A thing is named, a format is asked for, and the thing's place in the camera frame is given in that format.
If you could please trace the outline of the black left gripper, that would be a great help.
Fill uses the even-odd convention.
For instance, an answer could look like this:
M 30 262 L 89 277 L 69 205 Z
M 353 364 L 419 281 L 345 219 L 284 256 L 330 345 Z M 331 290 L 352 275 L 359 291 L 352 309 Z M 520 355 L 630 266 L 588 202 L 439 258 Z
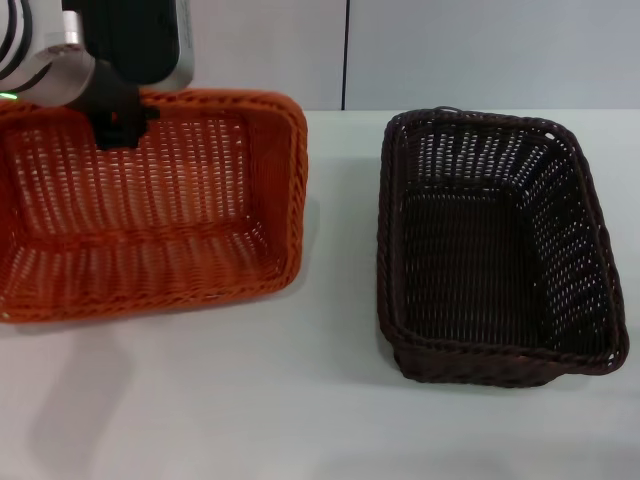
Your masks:
M 103 151 L 135 149 L 148 130 L 148 123 L 160 117 L 158 109 L 142 106 L 135 84 L 123 80 L 107 62 L 96 61 L 74 109 L 92 119 L 96 146 Z

